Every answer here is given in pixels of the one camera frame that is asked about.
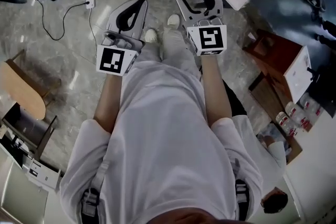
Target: gray floor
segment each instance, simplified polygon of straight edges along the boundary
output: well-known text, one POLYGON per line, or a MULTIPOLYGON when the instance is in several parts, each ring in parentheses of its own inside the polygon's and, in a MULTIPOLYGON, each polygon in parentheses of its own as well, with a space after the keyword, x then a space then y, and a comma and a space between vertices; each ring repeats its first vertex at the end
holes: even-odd
MULTIPOLYGON (((85 0, 41 0, 45 6, 45 25, 52 35, 62 33, 61 19, 71 5, 85 0)), ((96 0, 91 22, 97 42, 102 38, 110 12, 126 0, 96 0)), ((162 35, 163 26, 172 13, 179 11, 175 0, 148 0, 149 12, 145 30, 155 28, 162 35)), ((42 159, 66 170, 71 150, 82 121, 93 116, 99 99, 104 74, 95 70, 94 39, 88 24, 89 11, 85 7, 72 9, 65 20, 66 34, 60 41, 51 40, 41 25, 41 6, 29 0, 25 5, 0 3, 0 60, 6 60, 19 50, 26 53, 19 65, 42 85, 50 85, 60 78, 62 86, 54 94, 55 102, 48 107, 47 118, 58 116, 57 129, 48 142, 42 159)), ((228 49, 220 56, 223 78, 236 92, 246 108, 255 131, 269 121, 264 110, 248 93, 248 86, 259 74, 252 60, 241 50, 247 35, 253 31, 244 13, 226 9, 223 17, 228 27, 228 49)), ((12 104, 0 90, 0 115, 12 104)))

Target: black strap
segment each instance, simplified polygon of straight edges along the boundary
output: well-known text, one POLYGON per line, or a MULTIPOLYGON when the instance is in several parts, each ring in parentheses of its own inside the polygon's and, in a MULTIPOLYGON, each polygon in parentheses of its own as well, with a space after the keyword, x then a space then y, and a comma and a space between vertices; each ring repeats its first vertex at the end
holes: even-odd
POLYGON ((82 224, 99 224, 99 192, 94 188, 87 189, 82 196, 81 203, 82 224))
POLYGON ((245 221, 250 205, 250 192, 246 183, 241 179, 236 180, 236 197, 239 206, 239 220, 245 221))

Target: white shirt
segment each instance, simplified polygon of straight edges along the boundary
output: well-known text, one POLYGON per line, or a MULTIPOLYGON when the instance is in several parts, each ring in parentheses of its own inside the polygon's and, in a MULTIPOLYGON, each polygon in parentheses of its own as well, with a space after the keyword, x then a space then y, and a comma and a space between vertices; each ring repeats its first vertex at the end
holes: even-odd
POLYGON ((262 195, 265 196, 274 189, 285 173, 286 153, 283 142, 274 142, 265 149, 256 138, 247 116, 235 116, 232 120, 243 139, 247 153, 255 161, 263 176, 262 195))
POLYGON ((235 219, 237 161, 238 176, 250 188, 248 215, 256 211, 260 172, 231 119, 209 128, 203 87, 194 76, 146 61, 135 64, 122 85, 112 135, 94 120, 80 129, 60 185, 62 207, 72 220, 103 160, 110 160, 100 193, 107 223, 145 224, 185 207, 235 219))

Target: cable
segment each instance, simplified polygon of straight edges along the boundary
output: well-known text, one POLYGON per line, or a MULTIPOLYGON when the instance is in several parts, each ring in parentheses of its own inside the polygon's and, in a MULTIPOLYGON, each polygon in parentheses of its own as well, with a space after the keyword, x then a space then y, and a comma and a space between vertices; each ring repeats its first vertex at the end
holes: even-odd
POLYGON ((94 43, 95 43, 95 48, 96 48, 96 58, 97 58, 97 40, 96 40, 95 34, 92 30, 92 26, 91 26, 91 12, 92 12, 92 8, 90 9, 90 14, 89 14, 89 26, 90 26, 90 29, 91 29, 91 32, 92 32, 92 35, 93 35, 93 38, 94 38, 94 43))
POLYGON ((45 25, 44 25, 44 21, 43 21, 43 18, 44 18, 44 7, 43 7, 43 4, 40 2, 40 0, 36 0, 38 3, 40 3, 41 7, 42 7, 42 26, 43 26, 43 29, 45 30, 45 32, 48 34, 48 36, 54 40, 54 41, 59 41, 63 38, 64 34, 65 34, 65 26, 64 26, 64 20, 65 20, 65 16, 67 16, 68 12, 74 8, 74 7, 79 7, 79 6, 82 6, 82 5, 87 5, 89 4, 89 2, 84 2, 84 3, 81 3, 81 4, 78 4, 78 5, 74 5, 74 6, 71 6, 68 8, 67 12, 65 12, 64 16, 63 16, 63 20, 62 20, 62 24, 63 24, 63 34, 60 38, 54 38, 51 36, 51 34, 48 32, 48 30, 46 29, 45 25))

